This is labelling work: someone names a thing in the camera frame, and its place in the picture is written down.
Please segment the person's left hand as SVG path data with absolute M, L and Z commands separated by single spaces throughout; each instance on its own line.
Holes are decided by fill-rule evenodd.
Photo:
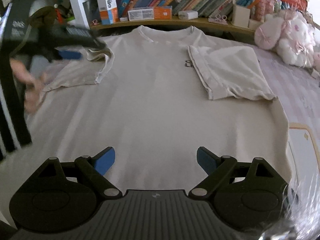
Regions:
M 42 73 L 40 77 L 34 77 L 21 61 L 13 58 L 10 59 L 10 65 L 16 79 L 26 86 L 24 109 L 28 113 L 35 113 L 39 109 L 40 94 L 47 79 L 46 73 Z

